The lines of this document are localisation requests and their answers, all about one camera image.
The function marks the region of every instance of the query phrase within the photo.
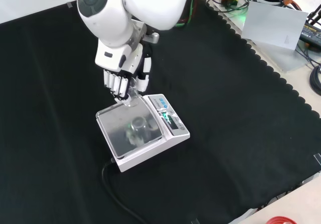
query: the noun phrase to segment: electronic device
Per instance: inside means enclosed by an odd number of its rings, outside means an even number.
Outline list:
[[[305,23],[300,40],[309,43],[312,47],[321,49],[321,30],[309,23]]]
[[[190,132],[162,94],[117,103],[96,115],[121,172],[188,139]]]

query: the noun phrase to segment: red object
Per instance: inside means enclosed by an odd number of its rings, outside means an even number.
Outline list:
[[[291,220],[290,218],[284,217],[284,216],[273,217],[266,224],[284,224],[285,222],[288,222],[290,224],[296,224],[295,221]]]

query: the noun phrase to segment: robotic hand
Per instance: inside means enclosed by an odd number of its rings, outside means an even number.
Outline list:
[[[95,62],[104,68],[104,84],[116,101],[128,101],[132,78],[146,91],[151,68],[151,48],[159,34],[146,35],[146,24],[169,30],[179,20],[186,0],[77,0],[79,14],[98,37]]]

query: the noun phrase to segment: red cable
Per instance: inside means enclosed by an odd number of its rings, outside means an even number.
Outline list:
[[[194,14],[196,12],[196,8],[197,8],[197,0],[195,0],[195,4],[193,6],[193,12],[192,12],[191,17],[194,16]],[[181,19],[181,20],[179,20],[179,23],[186,23],[188,20],[189,20],[189,18]]]

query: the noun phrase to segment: scale control panel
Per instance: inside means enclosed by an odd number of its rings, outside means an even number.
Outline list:
[[[148,98],[173,136],[185,135],[189,133],[164,95],[150,95]]]

